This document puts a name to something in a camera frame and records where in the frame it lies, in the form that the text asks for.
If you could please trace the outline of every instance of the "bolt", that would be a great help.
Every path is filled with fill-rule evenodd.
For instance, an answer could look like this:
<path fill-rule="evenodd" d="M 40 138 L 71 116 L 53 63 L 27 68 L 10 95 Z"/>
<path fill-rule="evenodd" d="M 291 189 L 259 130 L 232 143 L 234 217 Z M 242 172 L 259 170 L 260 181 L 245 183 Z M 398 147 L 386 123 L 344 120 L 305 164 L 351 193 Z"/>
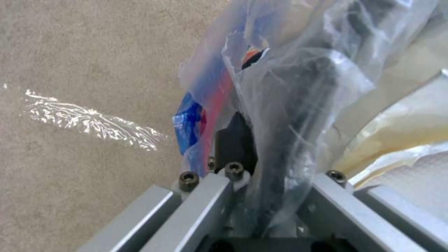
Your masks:
<path fill-rule="evenodd" d="M 209 156 L 207 158 L 207 168 L 208 168 L 208 171 L 215 170 L 215 157 L 214 156 Z"/>
<path fill-rule="evenodd" d="M 238 162 L 230 162 L 224 167 L 225 176 L 232 181 L 238 181 L 243 178 L 244 167 Z"/>
<path fill-rule="evenodd" d="M 334 182 L 338 183 L 340 186 L 345 187 L 345 184 L 347 183 L 347 178 L 342 172 L 329 170 L 326 173 L 326 175 L 329 176 Z"/>
<path fill-rule="evenodd" d="M 190 192 L 199 184 L 199 176 L 192 171 L 186 171 L 179 176 L 179 188 Z"/>

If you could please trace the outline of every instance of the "plastic bag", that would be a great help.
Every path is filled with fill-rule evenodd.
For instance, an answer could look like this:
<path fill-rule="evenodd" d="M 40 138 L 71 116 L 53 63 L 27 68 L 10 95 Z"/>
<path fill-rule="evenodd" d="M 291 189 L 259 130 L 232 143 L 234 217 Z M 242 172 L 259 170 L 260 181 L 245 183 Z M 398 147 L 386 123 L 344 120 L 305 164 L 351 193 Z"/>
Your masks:
<path fill-rule="evenodd" d="M 437 4 L 232 2 L 179 75 L 207 115 L 206 129 L 195 145 L 200 147 L 191 147 L 186 158 L 190 169 L 204 164 L 221 108 L 242 111 L 252 126 L 259 158 L 247 190 L 244 224 L 254 235 L 267 234 L 293 215 L 307 195 L 316 157 L 326 151 L 324 136 L 337 115 L 375 87 L 385 65 L 412 42 Z M 297 6 L 306 15 L 288 15 L 297 13 Z M 241 70 L 252 47 L 269 50 Z M 232 82 L 236 103 L 228 102 L 229 97 L 233 101 Z M 191 162 L 196 157 L 202 164 Z"/>

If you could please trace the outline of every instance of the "black plastic part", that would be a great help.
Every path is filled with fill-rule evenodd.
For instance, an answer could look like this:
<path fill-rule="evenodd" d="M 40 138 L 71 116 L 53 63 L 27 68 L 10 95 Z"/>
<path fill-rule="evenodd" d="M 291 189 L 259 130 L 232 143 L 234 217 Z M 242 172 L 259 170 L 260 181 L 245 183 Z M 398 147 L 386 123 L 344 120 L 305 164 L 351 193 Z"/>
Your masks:
<path fill-rule="evenodd" d="M 252 130 L 239 112 L 235 113 L 227 128 L 215 136 L 215 173 L 230 162 L 241 163 L 250 174 L 254 173 L 257 163 Z"/>
<path fill-rule="evenodd" d="M 262 55 L 263 55 L 263 51 L 256 53 L 250 59 L 248 59 L 246 62 L 244 62 L 241 69 L 250 67 L 253 63 L 257 62 L 261 58 Z"/>
<path fill-rule="evenodd" d="M 344 239 L 206 237 L 196 252 L 356 252 Z"/>

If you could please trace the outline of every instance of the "beige carpet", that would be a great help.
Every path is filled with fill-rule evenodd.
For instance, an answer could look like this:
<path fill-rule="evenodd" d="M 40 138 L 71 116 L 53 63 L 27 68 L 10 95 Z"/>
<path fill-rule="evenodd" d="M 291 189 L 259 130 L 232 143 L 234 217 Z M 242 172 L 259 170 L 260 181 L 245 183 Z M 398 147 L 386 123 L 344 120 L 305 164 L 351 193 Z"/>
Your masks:
<path fill-rule="evenodd" d="M 75 250 L 151 184 L 171 184 L 178 67 L 226 4 L 0 0 L 1 251 Z M 83 133 L 98 120 L 159 135 L 145 150 L 144 134 Z"/>

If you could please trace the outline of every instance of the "plastic wrap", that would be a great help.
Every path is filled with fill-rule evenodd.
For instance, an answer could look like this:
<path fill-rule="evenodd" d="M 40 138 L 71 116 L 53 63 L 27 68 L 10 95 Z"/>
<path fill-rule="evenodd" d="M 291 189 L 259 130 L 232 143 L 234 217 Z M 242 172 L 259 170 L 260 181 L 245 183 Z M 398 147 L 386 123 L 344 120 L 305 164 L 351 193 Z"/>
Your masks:
<path fill-rule="evenodd" d="M 448 151 L 448 142 L 425 144 L 406 150 L 391 152 L 377 158 L 361 172 L 349 179 L 355 187 L 361 187 L 368 180 L 402 166 L 413 166 L 420 158 Z"/>
<path fill-rule="evenodd" d="M 376 116 L 349 143 L 344 156 L 332 169 L 343 172 L 348 178 L 356 177 L 353 181 L 359 183 L 384 162 L 398 162 L 410 153 L 412 157 L 424 156 L 426 152 L 432 154 L 426 148 L 414 150 L 413 147 L 448 140 L 447 74 L 442 71 L 425 86 Z M 410 151 L 400 154 L 408 148 Z M 390 152 L 395 154 L 391 153 L 390 158 L 382 157 Z"/>
<path fill-rule="evenodd" d="M 272 47 L 235 77 L 259 156 L 246 202 L 255 234 L 295 212 L 317 170 L 327 129 L 373 88 L 386 62 L 411 42 L 436 5 L 337 1 L 296 39 Z"/>
<path fill-rule="evenodd" d="M 217 121 L 225 122 L 222 108 L 241 110 L 259 157 L 244 224 L 249 233 L 267 234 L 307 195 L 316 157 L 328 151 L 325 134 L 338 114 L 374 89 L 382 70 L 412 42 L 437 4 L 233 1 L 179 74 L 207 119 L 199 140 L 186 151 L 189 169 L 205 163 Z M 248 48 L 268 50 L 241 70 Z"/>

